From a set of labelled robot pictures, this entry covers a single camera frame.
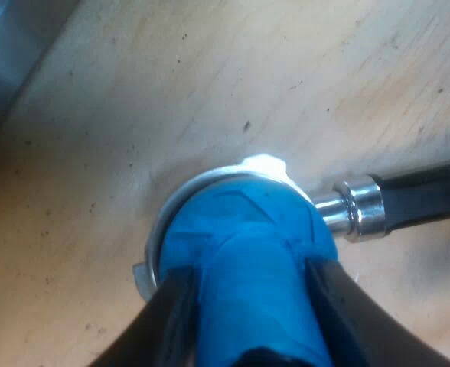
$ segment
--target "blue wrapped object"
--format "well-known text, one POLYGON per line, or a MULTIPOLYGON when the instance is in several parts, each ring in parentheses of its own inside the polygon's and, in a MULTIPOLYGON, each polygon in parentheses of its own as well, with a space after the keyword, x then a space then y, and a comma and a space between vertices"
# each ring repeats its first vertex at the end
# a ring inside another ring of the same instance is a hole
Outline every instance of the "blue wrapped object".
POLYGON ((310 305, 307 257, 337 259, 316 209, 281 183, 224 180, 195 194, 168 228, 159 271, 191 265, 201 275, 197 366, 230 366, 266 347, 332 366, 310 305))

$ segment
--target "black handle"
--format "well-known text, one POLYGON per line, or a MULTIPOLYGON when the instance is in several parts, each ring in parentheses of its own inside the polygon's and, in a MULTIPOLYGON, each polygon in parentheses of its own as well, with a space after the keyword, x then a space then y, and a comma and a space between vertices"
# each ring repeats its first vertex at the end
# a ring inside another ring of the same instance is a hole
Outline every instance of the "black handle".
POLYGON ((450 161, 392 177, 371 176, 381 190, 386 233, 450 218, 450 161))

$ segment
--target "wood grain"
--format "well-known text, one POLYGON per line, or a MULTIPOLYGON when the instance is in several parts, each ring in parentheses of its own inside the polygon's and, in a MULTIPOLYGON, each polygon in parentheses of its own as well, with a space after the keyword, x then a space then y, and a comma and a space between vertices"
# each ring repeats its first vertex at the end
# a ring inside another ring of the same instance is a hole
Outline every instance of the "wood grain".
MULTIPOLYGON (((0 128, 0 365, 86 365, 183 180, 267 152, 313 190, 450 158, 450 1, 86 0, 0 128)), ((450 221, 346 269, 450 356, 450 221)))

